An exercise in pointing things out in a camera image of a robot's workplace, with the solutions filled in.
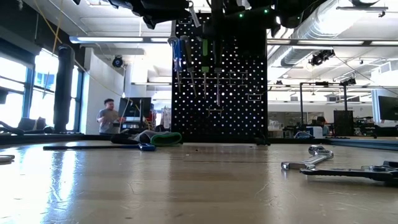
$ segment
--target adjustable wrench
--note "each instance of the adjustable wrench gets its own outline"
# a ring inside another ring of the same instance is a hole
[[[280,166],[283,170],[313,169],[315,168],[315,164],[326,159],[332,159],[334,157],[334,153],[332,151],[326,150],[323,146],[310,146],[308,152],[312,155],[312,157],[302,162],[282,162]]]

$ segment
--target blue tool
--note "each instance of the blue tool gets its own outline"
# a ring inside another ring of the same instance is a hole
[[[139,149],[140,151],[156,151],[156,147],[147,143],[137,145],[110,145],[110,146],[43,146],[43,150],[85,150],[85,149]]]
[[[182,72],[181,67],[181,41],[177,37],[170,37],[167,42],[173,48],[173,62],[174,62],[174,71],[177,72],[177,82],[178,82],[178,91],[181,92],[181,81],[180,81],[180,72]]]

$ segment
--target security camera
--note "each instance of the security camera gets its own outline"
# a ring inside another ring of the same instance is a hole
[[[121,68],[123,66],[122,55],[116,55],[113,59],[112,65],[115,68]]]

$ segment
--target ceiling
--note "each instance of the ceiling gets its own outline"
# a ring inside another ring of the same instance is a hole
[[[134,16],[128,9],[114,9],[111,6],[89,6],[98,0],[82,1],[76,6],[71,0],[36,0],[43,10],[46,18],[54,24],[58,24],[60,9],[62,8],[61,28],[70,35],[77,36],[169,36],[171,33],[171,22],[157,24],[155,30],[150,30],[142,22],[140,17]],[[27,4],[36,8],[34,0],[24,0]],[[193,0],[196,10],[209,11],[206,0]],[[378,12],[364,13],[363,17],[336,38],[338,39],[396,39],[398,38],[398,3],[396,0],[382,0],[381,4],[389,7],[386,15],[379,17]],[[153,66],[157,74],[149,77],[151,82],[161,82],[165,77],[171,80],[172,74],[172,51],[167,44],[101,44],[100,55],[104,58],[112,58],[113,49],[143,49],[148,64]],[[361,74],[370,77],[372,69],[377,68],[375,61],[389,58],[398,58],[395,48],[387,47],[335,47],[336,56],[346,62],[350,67],[358,70]],[[340,59],[331,58],[319,67],[311,67],[308,59],[303,59],[295,68],[269,68],[269,73],[280,71],[284,76],[279,76],[284,84],[298,84],[300,82],[314,80],[332,81],[334,78],[344,74],[350,76],[353,69],[345,65]],[[127,63],[134,63],[135,56],[125,54]],[[369,80],[361,75],[356,76],[357,83],[368,84]]]

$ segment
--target black cable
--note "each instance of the black cable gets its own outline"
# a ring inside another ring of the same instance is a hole
[[[373,80],[371,80],[370,78],[368,78],[366,75],[363,75],[361,72],[357,71],[357,69],[355,69],[355,68],[351,67],[350,65],[348,65],[347,62],[343,61],[342,59],[340,59],[340,58],[337,57],[336,55],[335,55],[335,57],[336,57],[338,60],[340,60],[341,62],[343,62],[345,65],[347,65],[350,69],[352,69],[352,70],[354,70],[356,73],[360,74],[360,75],[361,75],[362,77],[364,77],[365,79],[367,79],[367,80],[373,82],[374,84],[378,85],[379,87],[381,87],[381,88],[383,88],[383,89],[385,89],[385,90],[387,90],[387,91],[389,91],[389,92],[391,92],[391,93],[393,93],[393,94],[395,94],[395,95],[398,96],[398,93],[396,93],[396,92],[394,92],[394,91],[392,91],[392,90],[389,90],[388,88],[386,88],[386,87],[384,87],[384,86],[379,85],[379,84],[376,83],[375,81],[373,81]]]

